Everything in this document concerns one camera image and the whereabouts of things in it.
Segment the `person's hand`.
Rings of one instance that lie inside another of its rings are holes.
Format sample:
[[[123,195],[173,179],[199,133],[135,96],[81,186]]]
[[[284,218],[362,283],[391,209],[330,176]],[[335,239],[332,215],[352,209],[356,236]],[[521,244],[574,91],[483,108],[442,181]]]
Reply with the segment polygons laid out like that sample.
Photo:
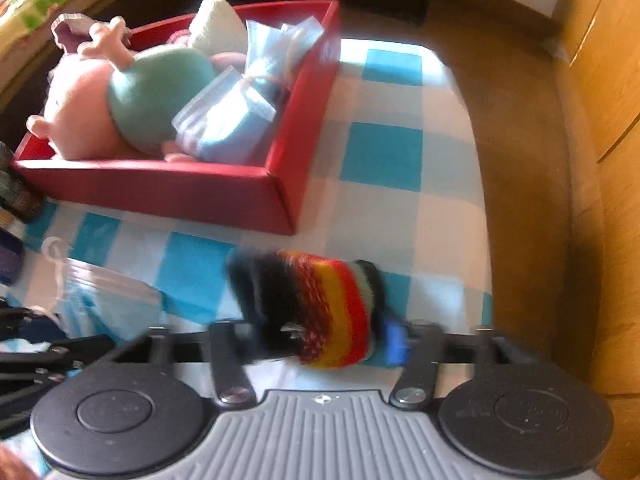
[[[38,477],[20,458],[0,445],[0,480],[38,480]]]

